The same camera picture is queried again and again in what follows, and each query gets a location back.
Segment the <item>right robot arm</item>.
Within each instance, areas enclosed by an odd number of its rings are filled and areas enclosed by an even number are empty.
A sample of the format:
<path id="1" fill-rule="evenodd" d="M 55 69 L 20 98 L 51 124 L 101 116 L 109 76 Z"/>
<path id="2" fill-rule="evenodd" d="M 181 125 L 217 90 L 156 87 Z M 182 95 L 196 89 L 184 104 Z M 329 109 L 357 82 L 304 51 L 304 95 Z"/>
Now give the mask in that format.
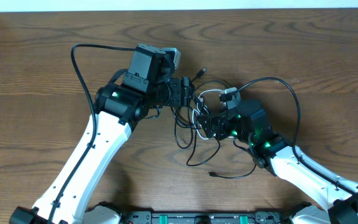
<path id="1" fill-rule="evenodd" d="M 197 121 L 208 138 L 232 137 L 248 145 L 255 165 L 288 181 L 317 204 L 302 204 L 287 215 L 288 223 L 358 223 L 358 183 L 341 177 L 273 131 L 257 100 L 226 103 L 219 114 L 201 114 Z"/>

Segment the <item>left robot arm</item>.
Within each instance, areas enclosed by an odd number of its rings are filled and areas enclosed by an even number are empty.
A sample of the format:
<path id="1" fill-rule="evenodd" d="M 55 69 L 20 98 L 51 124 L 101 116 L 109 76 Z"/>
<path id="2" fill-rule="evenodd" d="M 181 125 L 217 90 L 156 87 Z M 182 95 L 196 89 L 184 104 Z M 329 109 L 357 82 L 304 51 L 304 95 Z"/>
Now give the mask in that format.
<path id="1" fill-rule="evenodd" d="M 181 53 L 176 48 L 139 44 L 128 69 L 117 71 L 96 98 L 88 98 L 87 127 L 53 184 L 31 208 L 17 207 L 10 223 L 119 223 L 106 205 L 87 205 L 110 161 L 149 110 L 189 103 L 190 80 L 174 78 Z"/>

